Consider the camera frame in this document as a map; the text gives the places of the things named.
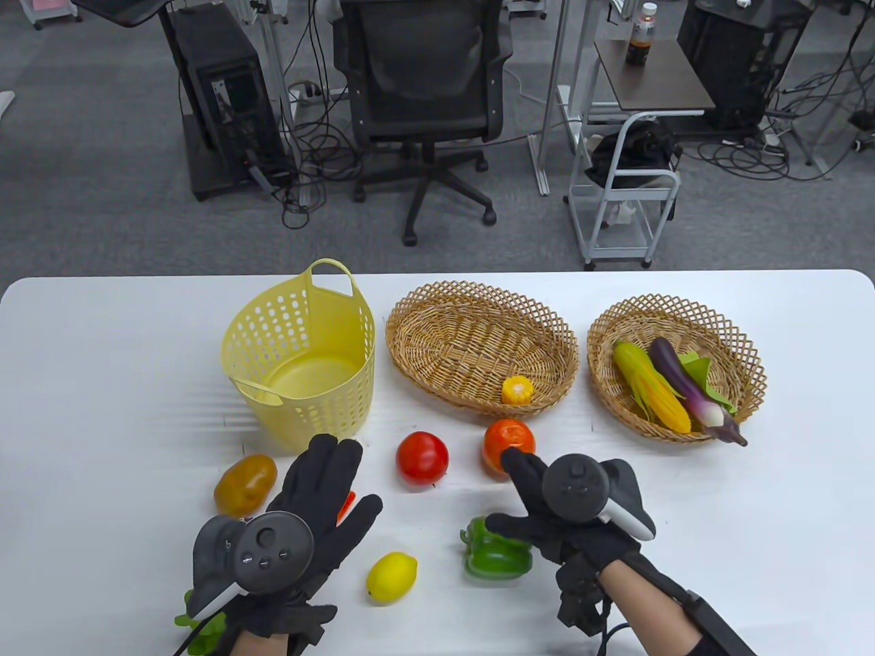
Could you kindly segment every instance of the plastic vegetable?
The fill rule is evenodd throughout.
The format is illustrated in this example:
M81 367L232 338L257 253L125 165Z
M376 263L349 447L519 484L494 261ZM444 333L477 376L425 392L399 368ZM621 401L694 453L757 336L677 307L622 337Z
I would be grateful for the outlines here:
M654 339L650 345L650 359L656 370L680 392L683 406L702 424L705 433L724 442L747 446L747 440L741 436L739 425L732 419L732 415L705 395L683 368L675 349L667 339Z
M690 416L676 398L679 394L663 374L654 369L654 363L644 349L628 342L618 342L613 348L613 363L623 374L632 389L635 402L648 419L651 414L656 415L666 428L675 433L689 433L692 430Z
M465 570L488 581L509 581L532 569L532 547L487 530L486 518L475 517L459 533L465 543Z
M418 430L398 446L395 464L409 485L434 485L450 466L450 451L437 436Z
M188 597L192 595L192 591L188 590L185 594L185 602L188 604ZM173 623L176 626L184 626L189 629L193 629L200 622L195 622L193 619L189 618L185 613L182 615L177 615L173 619ZM216 651L216 648L219 646L219 640L222 635L225 633L225 613L219 613L213 619L211 619L207 625L200 631L198 636L192 640L192 643L188 646L189 656L207 656L208 654Z
M504 474L501 454L512 446L524 453L535 453L535 436L523 422L500 419L486 429L483 437L483 460L491 469Z
M527 406L535 388L525 376L511 376L501 384L501 402L509 406Z
M213 491L219 512L239 520L264 505L277 481L277 464L269 456L246 456L222 474Z
M419 563L412 555L393 551L384 555L367 575L367 593L378 604L394 604L413 589Z
M340 508L340 512L337 513L337 525L340 526L340 522L347 518L349 511L353 509L353 504L355 503L355 492L352 490L346 496L346 501L343 502L343 507Z
M690 351L677 358L683 368L696 381L696 384L713 400L729 410L729 414L735 416L739 409L732 405L732 401L720 394L708 382L708 372L711 370L711 358L701 358L695 351Z

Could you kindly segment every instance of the chair base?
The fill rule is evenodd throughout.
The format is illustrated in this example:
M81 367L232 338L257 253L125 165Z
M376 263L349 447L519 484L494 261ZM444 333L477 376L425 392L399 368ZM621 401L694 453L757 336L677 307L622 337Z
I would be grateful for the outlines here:
M424 143L422 161L417 161L415 155L413 144L405 143L401 148L402 164L388 171L378 171L359 176L355 181L353 200L356 203L363 203L365 201L367 197L365 185L378 185L385 182L418 178L419 182L416 184L413 202L410 204L407 220L404 223L404 235L402 237L404 246L415 246L417 244L417 234L413 226L417 221L419 210L423 206L425 193L432 182L446 185L456 193L460 193L462 196L466 196L475 203L482 205L485 208L482 218L483 224L486 226L495 225L498 217L495 215L492 199L450 171L452 167L468 162L475 162L474 169L478 172L488 171L489 163L483 155L483 150L466 150L465 152L452 153L444 157L435 157L435 144Z

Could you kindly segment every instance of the red chili pepper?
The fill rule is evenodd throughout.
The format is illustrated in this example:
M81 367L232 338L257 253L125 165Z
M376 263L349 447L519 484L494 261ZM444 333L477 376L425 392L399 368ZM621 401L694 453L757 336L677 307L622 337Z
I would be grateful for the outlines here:
M349 496L346 497L346 502L344 502L343 507L340 508L340 512L337 514L337 525L340 526L340 522L347 518L349 511L352 510L353 504L355 503L355 492L350 492Z

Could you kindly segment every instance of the chair backrest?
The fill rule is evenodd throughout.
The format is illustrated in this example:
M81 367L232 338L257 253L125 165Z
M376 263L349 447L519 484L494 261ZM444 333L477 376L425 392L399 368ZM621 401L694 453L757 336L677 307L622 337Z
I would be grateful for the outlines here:
M494 66L501 82L509 56L498 57L501 0L341 0L340 6L334 65L349 82L357 139L501 131L501 97L492 112L489 96L493 105L496 96L488 93Z

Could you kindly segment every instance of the bottle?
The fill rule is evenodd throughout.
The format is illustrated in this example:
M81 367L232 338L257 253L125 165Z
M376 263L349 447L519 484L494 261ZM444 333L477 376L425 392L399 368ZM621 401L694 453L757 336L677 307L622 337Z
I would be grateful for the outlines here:
M626 63L629 66L644 66L648 60L650 46L654 41L656 27L656 3L644 3L641 14L632 25L632 38L629 39L629 49L626 51Z

